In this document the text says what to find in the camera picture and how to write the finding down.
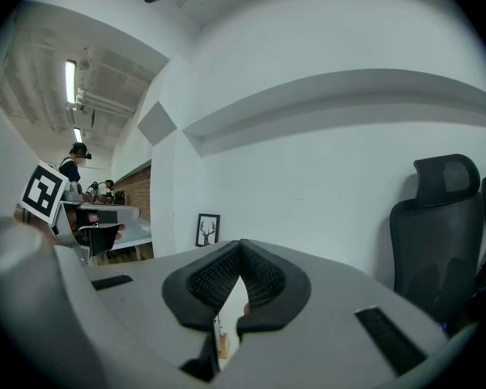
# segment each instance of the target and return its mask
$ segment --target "black slot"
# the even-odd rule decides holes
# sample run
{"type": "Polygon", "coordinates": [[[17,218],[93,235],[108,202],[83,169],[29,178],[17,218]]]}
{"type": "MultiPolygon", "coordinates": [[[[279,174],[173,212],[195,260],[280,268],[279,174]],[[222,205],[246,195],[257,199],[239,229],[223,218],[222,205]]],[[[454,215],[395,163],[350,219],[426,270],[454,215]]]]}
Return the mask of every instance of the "black slot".
{"type": "Polygon", "coordinates": [[[376,346],[398,375],[419,365],[426,356],[378,308],[355,313],[376,346]]]}
{"type": "Polygon", "coordinates": [[[103,280],[92,281],[92,285],[96,291],[100,291],[101,289],[110,289],[131,281],[133,281],[133,279],[130,276],[123,274],[121,276],[111,276],[110,278],[104,278],[103,280]]]}

